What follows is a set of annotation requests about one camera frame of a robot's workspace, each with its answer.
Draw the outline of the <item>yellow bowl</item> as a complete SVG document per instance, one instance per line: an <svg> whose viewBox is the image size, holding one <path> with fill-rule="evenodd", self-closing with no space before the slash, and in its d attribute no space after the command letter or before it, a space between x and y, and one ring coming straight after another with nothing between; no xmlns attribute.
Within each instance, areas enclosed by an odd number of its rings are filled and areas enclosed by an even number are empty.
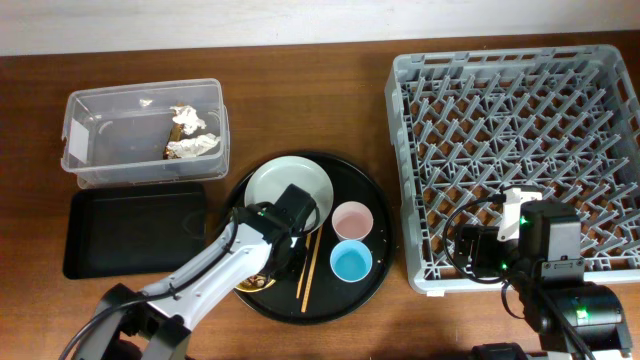
<svg viewBox="0 0 640 360"><path fill-rule="evenodd" d="M276 280L272 277L257 274L243 280L235 286L235 289L244 293L255 293L271 287L275 282Z"/></svg>

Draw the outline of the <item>blue cup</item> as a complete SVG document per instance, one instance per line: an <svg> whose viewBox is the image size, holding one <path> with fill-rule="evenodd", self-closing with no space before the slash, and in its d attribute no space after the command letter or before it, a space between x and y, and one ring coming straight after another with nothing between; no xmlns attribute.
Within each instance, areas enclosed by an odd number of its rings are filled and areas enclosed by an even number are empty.
<svg viewBox="0 0 640 360"><path fill-rule="evenodd" d="M330 268L334 275L346 283L363 280L373 267L373 257L369 248L357 240L345 240L331 251Z"/></svg>

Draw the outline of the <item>pink cup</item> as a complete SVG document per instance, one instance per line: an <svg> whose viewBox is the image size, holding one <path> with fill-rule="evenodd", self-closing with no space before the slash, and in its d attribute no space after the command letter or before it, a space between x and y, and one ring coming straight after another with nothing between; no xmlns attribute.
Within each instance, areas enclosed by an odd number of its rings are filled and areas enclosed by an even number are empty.
<svg viewBox="0 0 640 360"><path fill-rule="evenodd" d="M362 241L371 232L374 218L364 204L347 201L333 211L331 225L340 241Z"/></svg>

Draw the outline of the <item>white napkin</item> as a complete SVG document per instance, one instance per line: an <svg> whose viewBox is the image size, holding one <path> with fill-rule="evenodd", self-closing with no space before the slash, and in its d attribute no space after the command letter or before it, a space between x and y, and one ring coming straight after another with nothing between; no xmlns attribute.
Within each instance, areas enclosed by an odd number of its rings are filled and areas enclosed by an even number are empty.
<svg viewBox="0 0 640 360"><path fill-rule="evenodd" d="M205 121L198 116L196 109L192 106L172 106L171 110L173 111L172 121L181 127L182 134L192 135L197 130L206 128Z"/></svg>
<svg viewBox="0 0 640 360"><path fill-rule="evenodd" d="M165 159L193 158L200 156L218 145L221 138L212 133L195 138L170 141L164 151Z"/></svg>

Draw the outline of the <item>food scraps pile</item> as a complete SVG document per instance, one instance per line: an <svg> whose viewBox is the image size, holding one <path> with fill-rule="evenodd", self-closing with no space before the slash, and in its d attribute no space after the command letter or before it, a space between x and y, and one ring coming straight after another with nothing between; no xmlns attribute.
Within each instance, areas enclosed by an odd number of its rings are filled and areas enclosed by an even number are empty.
<svg viewBox="0 0 640 360"><path fill-rule="evenodd" d="M264 275L254 275L249 277L246 280L247 286L250 289L261 289L266 287L271 282L271 279L268 276Z"/></svg>

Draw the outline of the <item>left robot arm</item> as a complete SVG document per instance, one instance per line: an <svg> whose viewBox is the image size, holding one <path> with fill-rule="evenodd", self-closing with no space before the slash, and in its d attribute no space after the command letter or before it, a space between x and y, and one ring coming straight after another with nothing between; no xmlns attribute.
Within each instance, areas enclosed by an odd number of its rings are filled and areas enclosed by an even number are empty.
<svg viewBox="0 0 640 360"><path fill-rule="evenodd" d="M69 340L65 359L183 359L198 323L246 279L285 268L301 239L315 230L319 210L268 202L234 208L209 247L166 278L139 292L118 284Z"/></svg>

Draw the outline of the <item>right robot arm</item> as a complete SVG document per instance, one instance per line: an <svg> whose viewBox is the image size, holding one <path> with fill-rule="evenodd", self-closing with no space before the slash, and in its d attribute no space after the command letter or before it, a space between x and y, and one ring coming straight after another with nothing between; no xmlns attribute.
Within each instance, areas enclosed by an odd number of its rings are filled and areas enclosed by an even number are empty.
<svg viewBox="0 0 640 360"><path fill-rule="evenodd" d="M521 320L538 335L548 359L628 359L632 339L616 294L585 278L581 221L572 206L548 200L535 186L511 186L467 202L498 205L497 226L444 223L444 251L453 268L481 285L514 289Z"/></svg>

